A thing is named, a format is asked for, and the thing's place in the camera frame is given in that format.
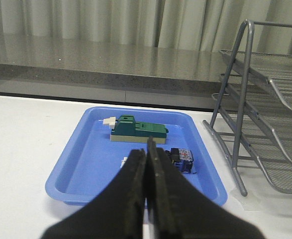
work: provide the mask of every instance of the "white curtain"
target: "white curtain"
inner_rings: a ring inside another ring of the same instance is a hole
[[[3,33],[194,51],[231,49],[246,18],[292,23],[292,0],[0,0]],[[257,26],[253,50],[292,54],[292,29]]]

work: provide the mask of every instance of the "blue tray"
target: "blue tray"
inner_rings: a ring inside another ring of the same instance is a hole
[[[75,128],[45,184],[47,194],[70,205],[85,205],[114,178],[121,161],[132,149],[147,149],[145,143],[109,140],[104,118],[134,115],[136,121],[162,123],[169,130],[165,150],[190,149],[194,157],[191,174],[183,174],[199,191],[218,205],[227,194],[197,128],[189,115],[178,112],[94,107],[87,109]]]

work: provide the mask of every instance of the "green block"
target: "green block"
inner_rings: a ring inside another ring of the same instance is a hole
[[[153,136],[154,138],[166,139],[168,132],[169,131],[164,124],[135,121],[135,118],[132,115],[122,115],[119,117],[119,119],[116,120],[115,127],[111,130],[111,135],[134,136],[144,138]]]

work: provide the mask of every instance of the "table surface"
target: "table surface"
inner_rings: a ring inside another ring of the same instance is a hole
[[[111,105],[0,96],[0,239],[39,238],[48,226],[81,208],[51,199],[44,184],[84,111],[95,106]],[[266,238],[292,238],[292,195],[272,189],[256,164],[247,161],[239,167],[248,190],[242,197],[202,123],[211,113],[179,112],[193,118],[224,184],[228,200],[223,208],[258,226]],[[215,128],[230,132],[222,118]],[[144,229],[147,238],[147,225]]]

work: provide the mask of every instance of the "wire document tray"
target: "wire document tray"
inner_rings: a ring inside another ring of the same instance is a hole
[[[239,84],[228,84],[226,87],[236,103],[240,98],[239,90]],[[292,112],[257,86],[247,87],[245,104],[246,113],[254,124],[276,145],[286,161],[292,164]]]
[[[292,28],[292,24],[248,19],[241,24],[233,50],[221,50],[228,65],[220,92],[213,95],[216,105],[211,121],[204,121],[204,124],[223,149],[243,196],[247,195],[247,190],[237,170],[240,144],[276,190],[292,194],[292,55],[252,53],[255,25]],[[245,52],[239,52],[246,28]],[[239,81],[238,77],[230,77],[232,70],[239,74]],[[241,84],[229,84],[229,78]],[[236,102],[237,112],[228,113],[222,100]],[[221,133],[213,129],[218,113],[234,132],[232,154]]]
[[[231,100],[230,96],[223,97],[224,100]],[[235,133],[237,114],[228,113],[223,107],[220,107],[219,112]],[[282,193],[292,194],[292,165],[287,162],[282,150],[247,115],[243,117],[241,143],[272,187]],[[224,153],[229,158],[232,157],[228,150]]]
[[[231,58],[231,50],[220,51],[225,63]],[[233,69],[242,75],[245,52],[238,52]],[[292,110],[292,55],[266,53],[251,54],[249,80],[272,96],[277,97]]]

